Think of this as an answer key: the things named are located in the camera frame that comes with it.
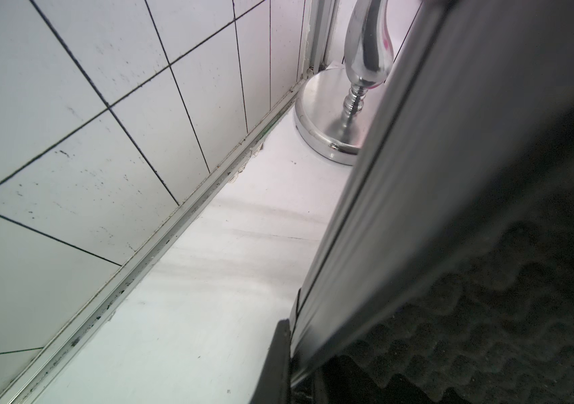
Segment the black poker case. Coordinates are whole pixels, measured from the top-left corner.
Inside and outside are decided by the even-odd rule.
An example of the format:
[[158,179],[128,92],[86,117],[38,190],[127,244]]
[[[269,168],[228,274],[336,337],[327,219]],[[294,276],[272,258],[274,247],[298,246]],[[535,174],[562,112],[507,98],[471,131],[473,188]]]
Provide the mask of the black poker case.
[[574,403],[574,1],[426,1],[257,403]]

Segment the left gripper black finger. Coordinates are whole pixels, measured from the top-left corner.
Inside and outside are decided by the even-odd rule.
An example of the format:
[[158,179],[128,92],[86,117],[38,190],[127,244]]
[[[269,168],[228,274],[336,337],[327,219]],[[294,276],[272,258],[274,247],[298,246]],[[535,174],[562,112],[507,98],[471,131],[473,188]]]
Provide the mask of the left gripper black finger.
[[291,403],[290,321],[278,321],[251,404]]

